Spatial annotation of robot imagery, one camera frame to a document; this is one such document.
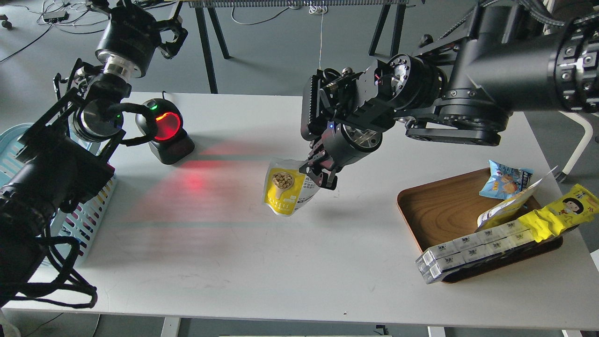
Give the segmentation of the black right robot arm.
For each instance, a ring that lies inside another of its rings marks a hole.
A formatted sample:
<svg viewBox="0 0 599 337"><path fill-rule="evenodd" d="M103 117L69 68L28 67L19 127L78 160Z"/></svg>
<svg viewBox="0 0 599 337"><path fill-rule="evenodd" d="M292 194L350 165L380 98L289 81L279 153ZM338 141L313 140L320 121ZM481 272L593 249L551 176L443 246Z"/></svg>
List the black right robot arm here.
<svg viewBox="0 0 599 337"><path fill-rule="evenodd" d="M327 68L303 94L299 172L337 173L381 146L396 121L415 140L495 147L516 111L598 111L598 13L558 21L539 0L479 1L437 41L365 71Z"/></svg>

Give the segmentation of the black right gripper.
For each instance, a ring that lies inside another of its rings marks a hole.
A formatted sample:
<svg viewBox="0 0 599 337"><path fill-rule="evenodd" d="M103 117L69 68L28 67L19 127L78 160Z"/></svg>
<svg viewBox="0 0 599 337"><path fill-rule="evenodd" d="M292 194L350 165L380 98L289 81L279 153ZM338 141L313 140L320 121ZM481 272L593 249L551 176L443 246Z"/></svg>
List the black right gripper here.
<svg viewBox="0 0 599 337"><path fill-rule="evenodd" d="M402 85L398 67L317 70L302 96L301 136L311 151L298 171L335 190L336 172L378 149L383 132L395 125L393 99Z"/></svg>

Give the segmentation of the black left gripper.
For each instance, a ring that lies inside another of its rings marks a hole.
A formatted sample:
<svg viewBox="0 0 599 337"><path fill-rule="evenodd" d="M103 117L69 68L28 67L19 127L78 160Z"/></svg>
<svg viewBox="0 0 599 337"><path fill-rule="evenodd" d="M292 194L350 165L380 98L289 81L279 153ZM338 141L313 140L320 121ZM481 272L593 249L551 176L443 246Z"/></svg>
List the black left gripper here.
<svg viewBox="0 0 599 337"><path fill-rule="evenodd" d="M133 64L134 77L144 77L156 47L165 59L173 59L186 40L188 30L182 26L181 9L182 5L175 5L169 19L156 21L131 0L118 1L110 9L108 26L95 52L97 59L105 64L110 55L120 56ZM167 31L173 33L173 40L161 43L159 33Z"/></svg>

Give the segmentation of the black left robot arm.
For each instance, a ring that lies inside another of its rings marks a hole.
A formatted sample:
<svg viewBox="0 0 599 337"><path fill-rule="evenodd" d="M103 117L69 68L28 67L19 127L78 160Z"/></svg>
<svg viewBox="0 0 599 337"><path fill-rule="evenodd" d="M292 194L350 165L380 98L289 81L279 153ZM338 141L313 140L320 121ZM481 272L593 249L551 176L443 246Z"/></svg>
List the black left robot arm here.
<svg viewBox="0 0 599 337"><path fill-rule="evenodd" d="M183 127L178 108L164 98L143 104L124 102L131 78L146 75L154 52L171 59L188 31L179 15L157 21L141 6L120 0L88 0L86 6L103 13L109 23L95 52L98 66L78 59L66 79L67 91L19 138L16 159L23 164L1 188L1 304L40 301L57 291L90 296L71 308L92 308L96 287L77 271L80 242L51 235L51 221L71 213L94 198L114 176L109 164L119 145L148 143L163 164L188 156L195 145Z"/></svg>

